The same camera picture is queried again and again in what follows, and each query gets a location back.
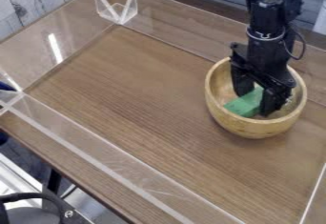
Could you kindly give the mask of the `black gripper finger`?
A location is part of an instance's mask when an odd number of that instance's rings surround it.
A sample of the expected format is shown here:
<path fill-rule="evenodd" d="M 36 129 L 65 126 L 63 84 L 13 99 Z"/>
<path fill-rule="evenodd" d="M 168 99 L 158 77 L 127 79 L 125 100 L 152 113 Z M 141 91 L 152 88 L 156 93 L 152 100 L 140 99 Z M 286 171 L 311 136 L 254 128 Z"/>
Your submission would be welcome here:
<path fill-rule="evenodd" d="M 246 95 L 255 87 L 251 71 L 236 66 L 231 66 L 231 82 L 234 92 L 238 96 Z"/>
<path fill-rule="evenodd" d="M 274 90 L 272 88 L 264 89 L 262 92 L 262 99 L 259 102 L 259 114 L 266 117 L 274 111 L 278 111 L 291 96 L 291 89 Z"/>

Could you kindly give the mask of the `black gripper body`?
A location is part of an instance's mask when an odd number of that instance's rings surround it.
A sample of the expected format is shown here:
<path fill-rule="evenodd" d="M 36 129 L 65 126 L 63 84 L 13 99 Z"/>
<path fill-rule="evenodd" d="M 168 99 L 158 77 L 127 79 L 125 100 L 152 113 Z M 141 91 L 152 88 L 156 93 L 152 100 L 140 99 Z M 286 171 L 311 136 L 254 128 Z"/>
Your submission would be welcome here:
<path fill-rule="evenodd" d="M 262 90 L 292 90 L 296 82 L 287 68 L 294 45 L 292 31 L 282 28 L 276 33 L 259 33 L 247 28 L 246 33 L 246 44 L 231 43 L 231 66 L 251 71 Z"/>

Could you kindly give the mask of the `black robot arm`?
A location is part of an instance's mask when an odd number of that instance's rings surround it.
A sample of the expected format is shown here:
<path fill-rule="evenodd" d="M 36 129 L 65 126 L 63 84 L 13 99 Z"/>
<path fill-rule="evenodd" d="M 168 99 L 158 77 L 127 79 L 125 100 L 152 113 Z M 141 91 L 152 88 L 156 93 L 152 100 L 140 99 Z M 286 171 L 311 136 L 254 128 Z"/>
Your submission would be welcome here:
<path fill-rule="evenodd" d="M 302 0 L 246 0 L 250 23 L 247 42 L 231 43 L 231 82 L 238 96 L 262 86 L 258 114 L 278 111 L 296 87 L 287 63 L 303 58 L 294 54 L 294 42 L 303 38 L 292 28 L 302 13 Z"/>

